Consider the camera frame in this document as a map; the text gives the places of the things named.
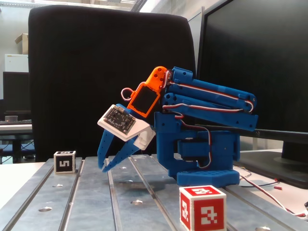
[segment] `orange bracket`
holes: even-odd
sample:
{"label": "orange bracket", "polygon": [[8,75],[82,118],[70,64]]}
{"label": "orange bracket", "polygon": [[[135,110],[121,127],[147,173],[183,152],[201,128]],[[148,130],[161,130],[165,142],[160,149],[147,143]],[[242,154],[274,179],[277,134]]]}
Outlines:
{"label": "orange bracket", "polygon": [[160,91],[164,83],[167,69],[163,66],[156,67],[145,83],[132,92],[131,101],[127,108],[134,110],[143,117],[147,117],[160,98]]}

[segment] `blue base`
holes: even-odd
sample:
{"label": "blue base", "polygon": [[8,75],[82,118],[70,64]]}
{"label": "blue base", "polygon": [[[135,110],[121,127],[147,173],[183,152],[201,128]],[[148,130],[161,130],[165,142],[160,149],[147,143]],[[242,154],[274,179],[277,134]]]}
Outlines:
{"label": "blue base", "polygon": [[180,186],[213,185],[216,188],[240,183],[240,174],[235,170],[183,171],[177,173]]}

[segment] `cardboard box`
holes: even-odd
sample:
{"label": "cardboard box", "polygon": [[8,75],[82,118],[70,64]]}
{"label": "cardboard box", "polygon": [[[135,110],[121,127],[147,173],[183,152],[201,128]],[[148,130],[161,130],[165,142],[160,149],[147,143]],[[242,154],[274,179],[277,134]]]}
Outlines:
{"label": "cardboard box", "polygon": [[22,41],[23,54],[28,54],[28,34],[21,34],[15,39],[16,44]]}

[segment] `black circuit board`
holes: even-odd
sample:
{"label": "black circuit board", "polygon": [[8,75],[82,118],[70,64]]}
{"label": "black circuit board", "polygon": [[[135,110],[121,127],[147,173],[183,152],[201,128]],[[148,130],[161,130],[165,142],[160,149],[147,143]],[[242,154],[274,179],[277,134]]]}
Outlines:
{"label": "black circuit board", "polygon": [[104,117],[104,121],[127,135],[136,122],[136,119],[132,115],[126,113],[124,108],[114,106]]}

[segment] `aruco marker cube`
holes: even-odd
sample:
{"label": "aruco marker cube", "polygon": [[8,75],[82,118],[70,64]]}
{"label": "aruco marker cube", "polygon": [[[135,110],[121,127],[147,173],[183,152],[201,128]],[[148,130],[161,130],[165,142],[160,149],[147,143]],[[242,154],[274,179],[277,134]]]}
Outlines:
{"label": "aruco marker cube", "polygon": [[211,185],[181,187],[181,223],[189,231],[226,231],[226,198]]}

